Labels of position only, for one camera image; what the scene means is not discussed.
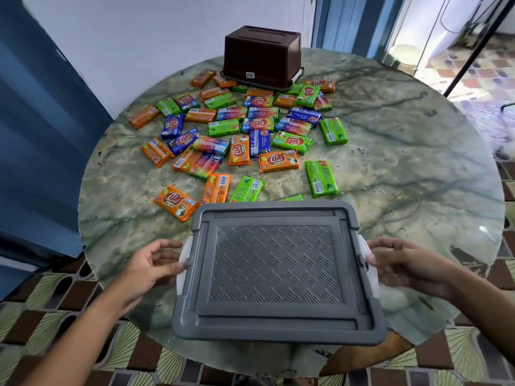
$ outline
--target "person's left hand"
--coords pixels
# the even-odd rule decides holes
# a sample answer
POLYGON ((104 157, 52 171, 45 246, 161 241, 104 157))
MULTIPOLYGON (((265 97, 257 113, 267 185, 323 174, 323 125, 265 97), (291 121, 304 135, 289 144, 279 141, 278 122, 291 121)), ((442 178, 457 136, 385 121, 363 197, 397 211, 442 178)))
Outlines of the person's left hand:
POLYGON ((125 315, 155 284, 174 282, 186 269, 186 263, 177 262, 180 255, 174 250, 181 246, 181 241, 161 239, 136 251, 99 299, 104 299, 119 317, 125 315))

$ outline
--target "table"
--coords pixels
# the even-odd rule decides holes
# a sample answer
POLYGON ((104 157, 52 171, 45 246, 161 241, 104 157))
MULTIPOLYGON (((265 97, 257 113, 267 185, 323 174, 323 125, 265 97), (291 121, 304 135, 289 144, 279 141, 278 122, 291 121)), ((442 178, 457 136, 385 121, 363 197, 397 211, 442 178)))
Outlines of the table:
MULTIPOLYGON (((222 69, 214 58, 166 78, 135 100, 106 130, 82 180, 79 226, 86 258, 105 286, 132 253, 156 238, 186 240, 190 221, 180 223, 152 203, 174 184, 195 200, 204 182, 156 169, 139 146, 160 134, 163 117, 136 130, 127 119, 166 96, 198 90, 189 81, 204 69, 222 69)), ((366 238, 389 235, 409 239, 485 275, 496 256, 504 223, 504 198, 495 163, 478 132, 443 96, 423 83, 375 61, 340 52, 302 49, 304 79, 334 79, 328 95, 334 109, 325 117, 350 122, 350 142, 328 148, 318 129, 301 169, 261 175, 250 167, 229 167, 231 195, 241 175, 266 181, 260 201, 299 193, 310 197, 304 160, 328 159, 337 197, 356 208, 366 238)), ((236 95, 242 103, 243 95, 236 95)), ((198 126, 187 123, 185 130, 198 126)), ((308 346, 250 342, 201 342, 176 338, 171 330, 175 287, 152 290, 128 316, 142 331, 169 349, 209 366, 245 374, 304 377, 347 372, 394 357, 421 344, 456 315, 436 298, 382 287, 389 327, 377 347, 308 346)))

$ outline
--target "brown plastic box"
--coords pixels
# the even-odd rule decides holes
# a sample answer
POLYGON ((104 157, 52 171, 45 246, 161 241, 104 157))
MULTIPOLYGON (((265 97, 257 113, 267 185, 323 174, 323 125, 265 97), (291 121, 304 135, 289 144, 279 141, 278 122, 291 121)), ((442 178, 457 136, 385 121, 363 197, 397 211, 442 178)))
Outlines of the brown plastic box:
POLYGON ((226 36, 224 78, 272 90, 289 90, 301 72, 300 33, 244 25, 226 36))

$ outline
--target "upside-down container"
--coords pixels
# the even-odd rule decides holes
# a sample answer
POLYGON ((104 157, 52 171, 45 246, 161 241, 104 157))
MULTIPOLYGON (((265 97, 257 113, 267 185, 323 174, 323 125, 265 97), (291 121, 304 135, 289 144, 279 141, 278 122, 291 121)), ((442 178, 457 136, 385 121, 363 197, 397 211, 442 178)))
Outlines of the upside-down container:
POLYGON ((224 78, 286 91, 302 71, 298 32, 244 25, 225 38, 224 78))
POLYGON ((172 316, 182 339, 376 345, 377 272, 343 201, 207 204, 196 211, 172 316))

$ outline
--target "gray plastic lid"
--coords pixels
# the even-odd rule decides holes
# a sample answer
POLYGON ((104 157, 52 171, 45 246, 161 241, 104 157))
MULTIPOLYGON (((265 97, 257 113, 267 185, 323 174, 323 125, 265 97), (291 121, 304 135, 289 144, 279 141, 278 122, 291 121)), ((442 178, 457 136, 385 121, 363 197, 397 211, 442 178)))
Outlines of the gray plastic lid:
POLYGON ((386 337, 343 201, 206 204, 172 327, 183 339, 375 345, 386 337))

